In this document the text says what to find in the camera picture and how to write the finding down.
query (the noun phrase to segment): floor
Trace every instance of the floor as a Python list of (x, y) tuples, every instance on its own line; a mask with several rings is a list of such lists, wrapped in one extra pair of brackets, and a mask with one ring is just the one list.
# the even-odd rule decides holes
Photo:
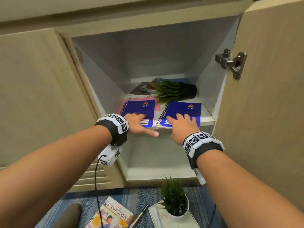
[[(207, 228), (215, 206), (207, 188), (203, 186), (185, 187), (185, 192), (190, 201), (191, 213), (201, 228)], [(85, 227), (97, 211), (96, 194), (98, 194), (101, 203), (107, 196), (111, 196), (135, 214), (138, 214), (146, 204), (152, 205), (160, 201), (158, 188), (121, 188), (97, 192), (69, 193), (51, 208), (44, 218), (36, 225), (36, 228), (51, 228), (59, 214), (71, 203), (80, 203), (82, 205), (82, 217), (79, 227)], [(210, 227), (219, 228), (222, 226), (221, 218), (216, 210)], [(143, 216), (136, 228), (154, 228), (148, 213)]]

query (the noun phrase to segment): wrist-mounted device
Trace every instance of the wrist-mounted device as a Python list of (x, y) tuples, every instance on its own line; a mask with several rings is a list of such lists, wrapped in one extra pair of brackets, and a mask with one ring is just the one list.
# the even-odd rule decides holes
[(185, 138), (183, 143), (184, 150), (188, 155), (191, 168), (194, 170), (197, 179), (201, 185), (205, 185), (206, 181), (199, 171), (196, 161), (200, 155), (211, 149), (223, 151), (225, 148), (221, 141), (206, 132), (197, 132)]
[(106, 127), (112, 135), (112, 141), (99, 155), (100, 163), (106, 166), (114, 164), (120, 155), (121, 145), (127, 141), (129, 124), (117, 114), (108, 114), (97, 120), (96, 125)]

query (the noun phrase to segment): forearm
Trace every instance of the forearm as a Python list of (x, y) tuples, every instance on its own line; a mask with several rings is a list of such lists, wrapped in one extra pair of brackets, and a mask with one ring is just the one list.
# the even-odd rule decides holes
[(223, 152), (197, 159), (212, 198), (228, 227), (301, 227), (303, 213)]
[(38, 149), (1, 171), (0, 182), (5, 184), (0, 188), (0, 223), (15, 220), (24, 211), (31, 214), (32, 208), (43, 211), (30, 220), (34, 226), (111, 140), (105, 127), (94, 126)]

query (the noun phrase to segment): metal hinge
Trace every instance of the metal hinge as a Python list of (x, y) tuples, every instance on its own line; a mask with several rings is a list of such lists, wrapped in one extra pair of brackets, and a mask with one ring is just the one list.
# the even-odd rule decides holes
[(233, 72), (233, 78), (239, 80), (241, 78), (243, 67), (245, 65), (247, 53), (239, 52), (237, 57), (232, 60), (228, 58), (229, 56), (230, 50), (224, 49), (224, 53), (215, 55), (215, 61), (219, 63), (225, 70), (229, 67)]

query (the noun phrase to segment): gray shoe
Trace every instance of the gray shoe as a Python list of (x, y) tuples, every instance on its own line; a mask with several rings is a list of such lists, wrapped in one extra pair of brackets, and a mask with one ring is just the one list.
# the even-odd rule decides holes
[(81, 205), (73, 203), (69, 205), (55, 221), (53, 228), (78, 228), (81, 216)]

